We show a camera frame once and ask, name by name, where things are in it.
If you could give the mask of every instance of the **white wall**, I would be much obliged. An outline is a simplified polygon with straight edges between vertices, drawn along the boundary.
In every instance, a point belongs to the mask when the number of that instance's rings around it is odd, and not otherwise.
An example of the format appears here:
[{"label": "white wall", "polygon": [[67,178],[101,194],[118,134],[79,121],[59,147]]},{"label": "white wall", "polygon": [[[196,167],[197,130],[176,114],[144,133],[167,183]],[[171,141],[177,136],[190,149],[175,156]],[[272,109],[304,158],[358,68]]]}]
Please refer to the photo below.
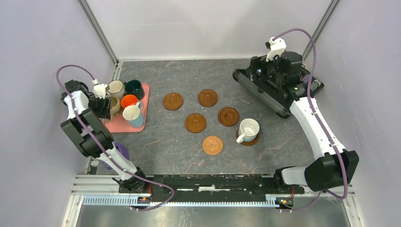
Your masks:
[{"label": "white wall", "polygon": [[[119,59],[242,58],[294,27],[312,33],[330,0],[88,0]],[[308,39],[288,35],[302,53]]]},{"label": "white wall", "polygon": [[[400,1],[341,1],[317,43],[320,109],[360,163],[352,185],[366,226],[399,226]],[[311,65],[312,55],[308,58]]]},{"label": "white wall", "polygon": [[[54,75],[79,64],[107,82],[113,64],[76,0],[2,1],[0,31],[0,226],[60,226],[86,160],[60,128]],[[90,81],[65,69],[62,81],[72,78]]]}]

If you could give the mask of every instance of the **brown saucer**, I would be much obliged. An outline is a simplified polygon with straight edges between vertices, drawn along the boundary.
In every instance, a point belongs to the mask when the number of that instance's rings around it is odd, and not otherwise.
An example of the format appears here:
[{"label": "brown saucer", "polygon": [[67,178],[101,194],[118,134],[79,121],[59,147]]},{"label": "brown saucer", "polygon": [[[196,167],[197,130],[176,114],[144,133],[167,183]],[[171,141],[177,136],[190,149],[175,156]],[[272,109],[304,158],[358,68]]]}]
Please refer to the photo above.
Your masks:
[{"label": "brown saucer", "polygon": [[198,94],[198,102],[202,106],[210,107],[217,103],[218,96],[213,90],[206,89]]},{"label": "brown saucer", "polygon": [[206,118],[199,113],[190,114],[185,119],[185,127],[192,133],[199,133],[206,128]]},{"label": "brown saucer", "polygon": [[252,146],[253,144],[255,144],[255,143],[257,143],[258,142],[258,140],[259,140],[259,133],[256,135],[256,137],[252,140],[252,141],[249,141],[249,142],[242,142],[241,144],[242,145],[245,145],[245,146]]},{"label": "brown saucer", "polygon": [[223,141],[217,136],[208,136],[202,143],[203,151],[208,155],[216,155],[223,149]]},{"label": "brown saucer", "polygon": [[218,112],[218,121],[224,126],[233,126],[239,121],[239,113],[232,107],[224,107]]},{"label": "brown saucer", "polygon": [[167,94],[163,99],[163,105],[167,110],[178,110],[183,103],[183,97],[178,93]]}]

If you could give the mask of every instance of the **mug handle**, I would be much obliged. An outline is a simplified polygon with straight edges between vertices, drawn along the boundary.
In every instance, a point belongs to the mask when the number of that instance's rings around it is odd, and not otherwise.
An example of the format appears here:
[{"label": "mug handle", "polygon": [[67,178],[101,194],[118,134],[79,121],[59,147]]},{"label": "mug handle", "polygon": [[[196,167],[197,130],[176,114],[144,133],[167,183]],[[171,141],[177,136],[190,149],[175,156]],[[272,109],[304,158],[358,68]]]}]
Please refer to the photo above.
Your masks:
[{"label": "mug handle", "polygon": [[135,104],[137,107],[139,107],[140,111],[142,112],[142,103],[140,103],[139,101],[137,101],[137,103]]},{"label": "mug handle", "polygon": [[242,143],[244,140],[243,140],[243,138],[244,138],[244,134],[241,134],[238,138],[237,138],[237,143]]}]

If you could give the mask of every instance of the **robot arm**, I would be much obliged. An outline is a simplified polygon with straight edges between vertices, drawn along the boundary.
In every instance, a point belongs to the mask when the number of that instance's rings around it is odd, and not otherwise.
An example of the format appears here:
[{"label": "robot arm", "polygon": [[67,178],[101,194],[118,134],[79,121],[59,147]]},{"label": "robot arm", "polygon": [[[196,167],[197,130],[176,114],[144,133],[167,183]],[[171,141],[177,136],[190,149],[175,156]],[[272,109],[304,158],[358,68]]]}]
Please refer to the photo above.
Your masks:
[{"label": "robot arm", "polygon": [[[118,151],[114,144],[113,136],[99,119],[110,116],[110,100],[105,96],[107,85],[95,85],[93,95],[88,93],[87,86],[82,82],[71,80],[67,82],[65,86],[73,96],[73,100],[71,100],[67,94],[62,94],[62,101],[67,105],[69,111],[67,120],[61,123],[62,130],[85,157],[91,156],[97,158],[106,162],[113,168],[120,177],[119,180],[114,179],[119,185],[136,192],[144,191],[147,188],[147,184],[131,176],[127,172],[143,178],[145,178],[145,175],[141,169],[127,160]],[[99,140],[107,154],[110,155],[109,157],[101,151],[99,146],[78,122],[72,107],[72,101],[75,102],[79,117],[95,135],[96,139]],[[117,165],[124,168],[126,172],[118,168]]]},{"label": "robot arm", "polygon": [[[334,136],[318,108],[314,108],[315,113],[312,112],[307,97],[308,85],[302,81],[310,72],[303,67],[302,56],[286,51],[286,44],[281,38],[272,37],[265,45],[270,49],[267,55],[252,57],[250,66],[236,69],[233,78],[275,110],[278,116],[288,118],[294,115],[311,144],[315,158],[308,167],[276,170],[279,186],[297,184],[321,191],[344,185],[340,161],[332,145],[340,152],[349,183],[359,157],[355,151],[347,151]],[[311,101],[315,107],[317,103],[313,97],[323,87],[321,81],[311,78]],[[327,129],[332,142],[328,140],[316,115]]]},{"label": "robot arm", "polygon": [[[312,103],[314,106],[317,106],[316,99],[312,98]],[[281,177],[284,184],[308,186],[312,191],[316,192],[343,185],[343,178],[336,152],[314,114],[319,115],[323,125],[334,141],[334,145],[341,153],[346,168],[348,183],[350,183],[354,175],[359,157],[355,151],[346,150],[344,145],[335,137],[327,125],[319,108],[315,109],[316,112],[312,113],[307,97],[302,97],[299,101],[294,101],[292,103],[290,111],[304,130],[311,144],[315,161],[308,167],[290,167],[282,169]]]}]

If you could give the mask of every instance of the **gray table surface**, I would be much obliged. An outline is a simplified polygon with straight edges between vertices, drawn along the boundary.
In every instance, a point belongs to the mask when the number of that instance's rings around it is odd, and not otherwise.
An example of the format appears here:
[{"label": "gray table surface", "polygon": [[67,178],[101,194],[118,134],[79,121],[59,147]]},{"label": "gray table surface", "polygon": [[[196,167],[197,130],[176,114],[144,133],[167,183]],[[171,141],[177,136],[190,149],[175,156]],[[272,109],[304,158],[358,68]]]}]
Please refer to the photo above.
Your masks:
[{"label": "gray table surface", "polygon": [[[232,78],[235,68],[246,68],[249,59],[137,61],[124,62],[120,80],[138,79],[150,85],[145,129],[136,133],[114,133],[114,139],[126,146],[130,160],[145,174],[268,174],[285,166],[307,166],[313,162],[311,146],[294,116],[279,118]],[[213,89],[218,102],[212,107],[198,103],[198,93]],[[182,107],[169,111],[163,98],[180,93]],[[240,121],[232,127],[219,123],[223,107],[235,108]],[[207,127],[200,133],[185,128],[185,118],[200,113]],[[253,118],[260,125],[260,139],[250,147],[237,144],[239,123]],[[210,156],[202,150],[203,140],[215,135],[223,140],[223,150]],[[115,174],[99,165],[97,174]]]}]

